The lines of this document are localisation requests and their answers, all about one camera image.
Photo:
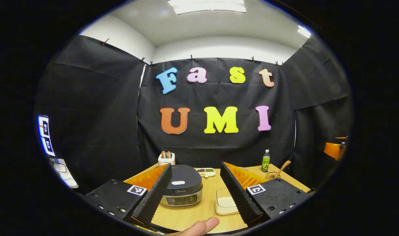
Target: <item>ceiling light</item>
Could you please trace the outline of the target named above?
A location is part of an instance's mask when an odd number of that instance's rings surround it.
[[[205,10],[229,10],[246,13],[243,0],[169,0],[177,15]]]
[[[310,38],[311,33],[306,28],[304,28],[301,25],[298,26],[298,31],[297,32],[301,33],[306,38]]]

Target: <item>black fabric backdrop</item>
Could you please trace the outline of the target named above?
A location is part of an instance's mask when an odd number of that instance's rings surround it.
[[[246,81],[230,81],[231,67],[242,67]],[[176,89],[162,94],[156,75],[177,68]],[[187,81],[193,67],[207,70],[208,81],[200,84]],[[272,72],[274,87],[267,87],[258,72],[267,68]],[[237,166],[256,166],[262,163],[265,149],[269,149],[271,163],[282,165],[294,146],[294,113],[289,88],[280,67],[265,62],[231,58],[200,58],[176,60],[147,66],[142,80],[138,123],[141,151],[146,165],[157,162],[162,150],[174,152],[178,164],[218,168],[222,161]],[[214,106],[222,115],[228,106],[237,107],[238,133],[204,133],[207,114],[204,108]],[[272,129],[258,131],[256,106],[269,106],[268,117]],[[190,108],[187,129],[181,134],[165,133],[160,125],[161,108],[173,108],[172,126],[179,126],[178,108]]]
[[[77,191],[142,170],[136,110],[143,67],[125,51],[76,36],[41,79],[35,113],[49,116],[52,146]]]
[[[343,71],[327,46],[312,36],[282,66],[295,110],[297,133],[286,172],[319,188],[338,161],[324,153],[326,142],[350,135],[352,102]]]

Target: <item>white box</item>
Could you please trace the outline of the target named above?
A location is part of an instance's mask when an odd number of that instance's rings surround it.
[[[160,154],[160,155],[159,155],[159,159],[158,159],[159,166],[166,165],[166,164],[168,164],[168,163],[170,163],[170,164],[172,164],[172,165],[175,165],[175,164],[176,164],[176,161],[175,161],[174,153],[173,153],[173,152],[170,153],[170,157],[171,157],[171,158],[162,158],[162,154]]]

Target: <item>white wall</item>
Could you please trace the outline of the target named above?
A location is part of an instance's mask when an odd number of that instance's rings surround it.
[[[153,63],[190,58],[243,58],[285,62],[298,49],[262,39],[216,36],[187,39],[157,47]]]
[[[150,63],[156,48],[145,36],[113,15],[106,15],[93,22],[80,35],[101,41],[106,41],[109,38],[108,44],[137,58],[145,57],[144,61],[147,63]]]

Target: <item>wooden table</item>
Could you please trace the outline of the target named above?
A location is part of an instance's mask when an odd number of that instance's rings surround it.
[[[154,169],[157,166],[158,163],[141,173]],[[267,173],[263,173],[261,171],[261,166],[246,167],[246,169],[264,178],[267,176]],[[268,172],[273,171],[277,172],[279,171],[279,169],[273,164],[270,164]],[[219,219],[220,224],[217,225],[217,227],[215,227],[213,230],[211,230],[210,233],[222,233],[246,228],[247,225],[243,222],[240,214],[217,215],[215,213],[216,191],[221,188],[227,188],[222,178],[220,177],[220,169],[215,169],[215,172],[215,176],[208,177],[207,179],[205,179],[204,177],[202,178],[202,184],[204,185],[204,187],[202,189],[202,200],[199,203],[185,207],[169,207],[163,204],[159,204],[156,213],[154,214],[152,223],[172,230],[183,231],[191,227],[196,221],[203,221],[210,218],[211,216],[215,216]],[[284,172],[280,173],[280,178],[284,179],[288,183],[305,192],[310,191],[310,189],[304,184],[298,182]]]

